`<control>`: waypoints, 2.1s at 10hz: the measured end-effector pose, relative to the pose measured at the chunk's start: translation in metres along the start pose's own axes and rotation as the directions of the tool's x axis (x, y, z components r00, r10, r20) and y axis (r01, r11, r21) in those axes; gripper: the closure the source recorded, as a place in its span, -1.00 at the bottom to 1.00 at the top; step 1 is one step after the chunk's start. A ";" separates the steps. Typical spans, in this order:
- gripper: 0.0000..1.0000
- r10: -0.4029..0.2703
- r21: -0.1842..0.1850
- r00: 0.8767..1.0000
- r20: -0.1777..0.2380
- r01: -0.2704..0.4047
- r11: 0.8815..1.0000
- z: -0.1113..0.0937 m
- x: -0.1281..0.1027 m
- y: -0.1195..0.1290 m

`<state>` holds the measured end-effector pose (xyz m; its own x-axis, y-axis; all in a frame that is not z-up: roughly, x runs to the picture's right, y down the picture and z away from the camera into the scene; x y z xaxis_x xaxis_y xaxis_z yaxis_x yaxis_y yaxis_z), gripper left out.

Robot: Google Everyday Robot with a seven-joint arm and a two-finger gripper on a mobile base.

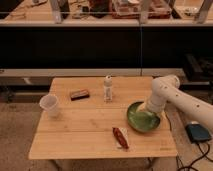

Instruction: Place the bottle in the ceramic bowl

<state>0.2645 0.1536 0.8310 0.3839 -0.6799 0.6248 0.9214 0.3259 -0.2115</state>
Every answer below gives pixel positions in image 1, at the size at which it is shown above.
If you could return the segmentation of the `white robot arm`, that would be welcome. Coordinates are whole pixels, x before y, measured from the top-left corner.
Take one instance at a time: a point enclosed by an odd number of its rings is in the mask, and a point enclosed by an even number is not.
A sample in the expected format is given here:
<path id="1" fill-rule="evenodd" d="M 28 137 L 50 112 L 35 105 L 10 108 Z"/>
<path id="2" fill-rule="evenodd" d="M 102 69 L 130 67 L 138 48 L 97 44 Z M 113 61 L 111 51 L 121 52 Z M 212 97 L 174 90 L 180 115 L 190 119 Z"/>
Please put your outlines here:
<path id="1" fill-rule="evenodd" d="M 213 133 L 213 105 L 198 98 L 188 95 L 179 89 L 180 81 L 176 75 L 158 77 L 152 80 L 152 93 L 147 99 L 143 113 L 145 116 L 140 121 L 141 132 L 156 129 L 160 124 L 160 114 L 169 101 L 178 109 L 197 121 Z"/>

